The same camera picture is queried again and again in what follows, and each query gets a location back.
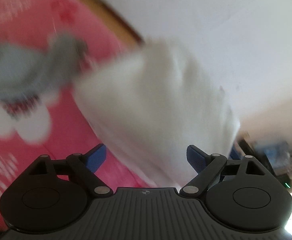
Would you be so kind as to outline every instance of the wall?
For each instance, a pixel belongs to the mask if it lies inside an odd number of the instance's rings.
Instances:
[[[292,138],[292,0],[106,1],[143,37],[187,44],[243,129]]]

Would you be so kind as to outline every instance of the silver screw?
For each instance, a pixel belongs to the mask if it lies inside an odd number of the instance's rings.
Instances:
[[[100,194],[100,195],[107,194],[109,192],[110,192],[110,188],[105,187],[105,186],[99,186],[95,188],[95,193]]]
[[[186,186],[183,188],[183,191],[188,194],[195,194],[199,191],[199,189],[195,186]]]

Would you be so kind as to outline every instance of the pink bedsheet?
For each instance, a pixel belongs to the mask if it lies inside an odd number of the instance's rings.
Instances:
[[[0,0],[0,41],[46,49],[49,38],[60,31],[84,39],[89,57],[97,62],[123,48],[78,0]],[[38,97],[34,107],[17,119],[0,104],[0,196],[39,155],[63,159],[85,153],[100,142],[78,110],[71,86]],[[147,187],[110,152],[96,174],[113,190]],[[4,228],[0,216],[0,229]]]

